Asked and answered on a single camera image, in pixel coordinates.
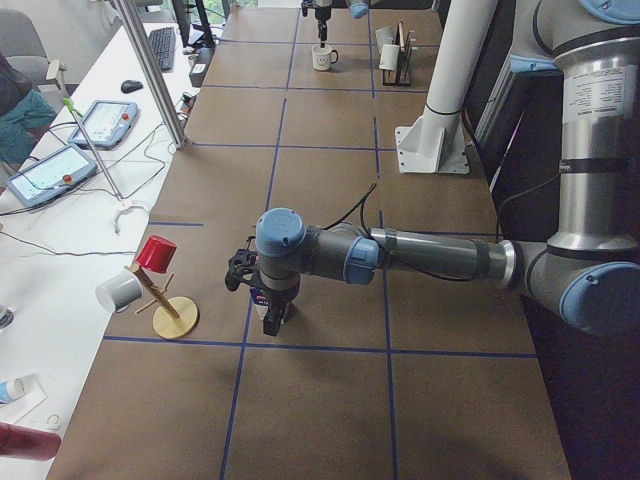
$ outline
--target red cup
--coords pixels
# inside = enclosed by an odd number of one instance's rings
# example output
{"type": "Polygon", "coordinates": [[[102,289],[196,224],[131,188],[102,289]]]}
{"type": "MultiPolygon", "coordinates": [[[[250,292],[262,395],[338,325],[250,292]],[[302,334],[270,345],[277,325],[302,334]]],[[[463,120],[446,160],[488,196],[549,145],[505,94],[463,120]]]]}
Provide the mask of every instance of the red cup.
{"type": "Polygon", "coordinates": [[[60,443],[55,433],[0,423],[0,457],[49,460],[58,453],[60,443]]]}
{"type": "Polygon", "coordinates": [[[142,247],[136,262],[142,268],[156,273],[167,273],[167,267],[176,251],[175,243],[157,235],[151,235],[142,247]]]}

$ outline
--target white table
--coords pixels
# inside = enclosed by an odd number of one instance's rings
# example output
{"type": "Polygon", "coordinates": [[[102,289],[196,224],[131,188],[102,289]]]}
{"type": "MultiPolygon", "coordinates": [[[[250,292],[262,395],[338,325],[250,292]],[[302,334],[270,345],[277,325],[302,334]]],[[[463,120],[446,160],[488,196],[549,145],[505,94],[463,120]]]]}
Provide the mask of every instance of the white table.
{"type": "MultiPolygon", "coordinates": [[[[146,28],[150,31],[163,26],[167,25],[148,24],[146,28]]],[[[197,93],[197,89],[191,87],[188,72],[187,59],[177,48],[173,71],[163,74],[176,105],[183,92],[197,93]]],[[[113,165],[162,123],[146,84],[126,32],[120,29],[72,97],[81,112],[94,100],[127,100],[138,104],[140,115],[129,135],[118,148],[103,153],[107,165],[113,165]],[[120,84],[127,79],[140,80],[145,88],[125,95],[120,92],[120,84]]],[[[71,115],[65,110],[54,124],[70,120],[71,115]]],[[[54,131],[66,140],[72,128],[54,131]]],[[[59,140],[47,134],[33,155],[44,157],[61,146],[59,140]]],[[[162,171],[132,197],[151,207],[162,187],[173,151],[170,136],[162,126],[153,140],[145,140],[110,171],[127,196],[164,162],[162,171]],[[145,156],[148,145],[147,153],[157,160],[145,156]]],[[[82,188],[110,190],[102,174],[82,188]]],[[[0,217],[0,222],[4,225],[3,232],[57,252],[133,252],[142,240],[148,217],[140,209],[121,216],[121,231],[117,235],[113,219],[118,206],[119,202],[106,192],[77,192],[38,211],[0,217]]],[[[18,208],[21,208],[18,200],[7,190],[0,197],[0,212],[18,208]]],[[[15,313],[13,324],[0,331],[0,381],[13,377],[35,378],[46,394],[44,401],[11,423],[64,435],[110,318],[96,300],[94,289],[132,260],[133,254],[54,256],[0,235],[0,304],[15,313]]],[[[27,410],[34,393],[9,406],[13,410],[27,410]]],[[[9,412],[3,413],[7,407],[0,408],[0,421],[8,420],[9,412]]],[[[47,475],[51,463],[52,460],[0,458],[0,478],[41,479],[47,475]]]]}

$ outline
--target computer mouse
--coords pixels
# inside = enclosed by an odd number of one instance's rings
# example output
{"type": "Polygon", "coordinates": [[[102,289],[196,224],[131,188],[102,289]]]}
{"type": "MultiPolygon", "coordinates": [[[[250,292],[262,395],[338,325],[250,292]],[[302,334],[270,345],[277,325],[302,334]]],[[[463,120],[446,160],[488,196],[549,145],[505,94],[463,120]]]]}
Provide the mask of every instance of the computer mouse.
{"type": "Polygon", "coordinates": [[[120,91],[122,93],[135,92],[136,90],[140,90],[141,88],[142,82],[139,82],[137,80],[125,80],[124,82],[122,82],[122,85],[120,85],[120,91]]]}

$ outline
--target blue electronic device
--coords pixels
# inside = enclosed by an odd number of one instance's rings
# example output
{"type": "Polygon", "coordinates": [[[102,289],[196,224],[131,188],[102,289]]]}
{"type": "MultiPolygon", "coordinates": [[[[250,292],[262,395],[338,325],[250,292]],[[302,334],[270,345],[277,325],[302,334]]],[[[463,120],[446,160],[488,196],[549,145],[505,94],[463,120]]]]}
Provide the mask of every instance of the blue electronic device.
{"type": "Polygon", "coordinates": [[[96,162],[76,145],[67,145],[23,171],[7,187],[25,207],[37,207],[74,188],[96,171],[96,162]]]}
{"type": "MultiPolygon", "coordinates": [[[[111,150],[127,135],[138,118],[138,106],[133,102],[96,100],[82,118],[84,127],[96,148],[111,150]]],[[[69,143],[88,148],[79,128],[69,137],[69,143]]]]}

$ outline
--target table surface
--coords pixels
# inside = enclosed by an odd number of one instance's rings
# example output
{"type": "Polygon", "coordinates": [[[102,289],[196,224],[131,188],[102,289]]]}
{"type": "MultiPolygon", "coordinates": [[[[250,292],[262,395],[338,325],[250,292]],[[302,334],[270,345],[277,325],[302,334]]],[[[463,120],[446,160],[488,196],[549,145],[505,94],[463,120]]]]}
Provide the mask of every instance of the table surface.
{"type": "Polygon", "coordinates": [[[569,478],[516,295],[409,272],[304,277],[273,338],[246,289],[226,291],[265,209],[329,224],[372,182],[369,226],[491,239],[471,159],[465,176],[398,172],[393,132],[424,106],[437,16],[334,11],[329,72],[311,68],[316,35],[298,10],[234,10],[144,232],[178,245],[169,296],[192,298],[199,324],[168,342],[153,308],[111,318],[51,480],[569,478]],[[399,20],[420,47],[408,88],[376,68],[372,32],[399,20]]]}
{"type": "MultiPolygon", "coordinates": [[[[145,28],[150,31],[164,26],[167,25],[145,28]]],[[[81,112],[94,100],[131,101],[138,105],[140,114],[130,133],[118,147],[102,152],[101,156],[123,195],[133,193],[132,200],[151,208],[175,148],[161,125],[160,112],[131,49],[126,32],[120,29],[72,99],[81,112]],[[145,87],[125,95],[120,92],[120,84],[127,79],[140,80],[145,87]]],[[[199,89],[191,87],[189,65],[181,49],[175,55],[173,70],[163,74],[163,78],[171,98],[178,104],[183,92],[194,94],[199,89]]],[[[53,123],[53,132],[63,141],[73,126],[56,125],[72,120],[68,111],[63,110],[53,123]]],[[[46,134],[33,155],[38,158],[48,155],[62,147],[61,140],[46,134]]],[[[114,216],[119,202],[109,191],[104,175],[99,174],[81,190],[47,207],[0,218],[6,234],[58,253],[129,252],[80,257],[53,255],[0,235],[0,263],[5,279],[0,283],[0,303],[15,313],[13,323],[0,331],[0,378],[27,377],[31,385],[35,379],[42,389],[35,386],[35,391],[11,404],[10,411],[6,407],[0,410],[0,421],[14,423],[16,415],[26,412],[15,423],[65,434],[110,317],[98,304],[94,289],[131,263],[148,222],[144,210],[131,210],[120,217],[121,231],[116,234],[114,216]],[[30,409],[36,401],[32,397],[43,397],[42,392],[46,399],[30,409]]],[[[21,205],[10,191],[0,196],[0,212],[19,208],[21,205]]],[[[51,461],[2,458],[0,476],[5,478],[5,472],[10,472],[12,475],[6,478],[44,478],[50,465],[51,461]]]]}

